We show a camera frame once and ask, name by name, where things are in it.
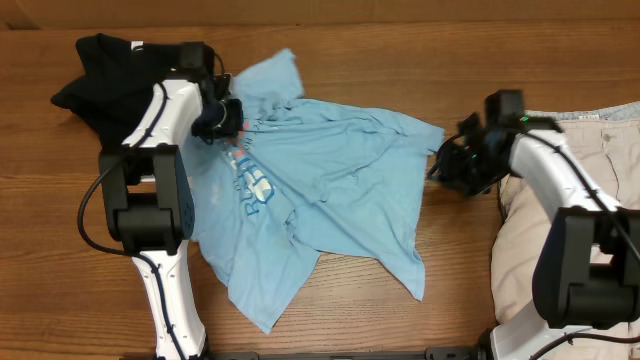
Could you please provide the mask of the light blue printed t-shirt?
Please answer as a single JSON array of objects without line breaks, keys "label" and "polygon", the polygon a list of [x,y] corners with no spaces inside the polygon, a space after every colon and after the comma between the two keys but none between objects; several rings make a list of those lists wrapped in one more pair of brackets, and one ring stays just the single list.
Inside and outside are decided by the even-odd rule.
[{"label": "light blue printed t-shirt", "polygon": [[428,157],[444,132],[408,115],[309,99],[292,51],[241,72],[236,141],[185,153],[193,239],[237,309],[270,332],[324,253],[378,260],[415,299]]}]

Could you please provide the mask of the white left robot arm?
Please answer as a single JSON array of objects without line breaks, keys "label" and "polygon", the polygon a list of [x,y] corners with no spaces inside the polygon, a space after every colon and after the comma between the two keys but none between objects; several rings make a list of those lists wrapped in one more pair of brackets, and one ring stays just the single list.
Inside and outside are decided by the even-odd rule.
[{"label": "white left robot arm", "polygon": [[174,46],[177,60],[162,67],[139,125],[113,151],[99,156],[93,184],[103,194],[108,230],[119,254],[132,259],[153,317],[156,359],[209,359],[188,265],[195,206],[182,154],[234,138],[242,105],[230,96],[231,76],[202,42]]}]

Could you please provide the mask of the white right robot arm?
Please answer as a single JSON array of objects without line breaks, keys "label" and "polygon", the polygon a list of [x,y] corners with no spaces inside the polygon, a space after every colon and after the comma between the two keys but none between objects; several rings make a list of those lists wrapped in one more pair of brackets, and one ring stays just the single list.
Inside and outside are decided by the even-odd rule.
[{"label": "white right robot arm", "polygon": [[428,359],[540,359],[577,339],[637,344],[606,335],[639,317],[639,213],[606,194],[571,153],[550,116],[525,112],[519,90],[484,101],[436,153],[430,181],[466,196],[506,175],[527,181],[551,228],[532,276],[533,299],[473,347],[437,347]]}]

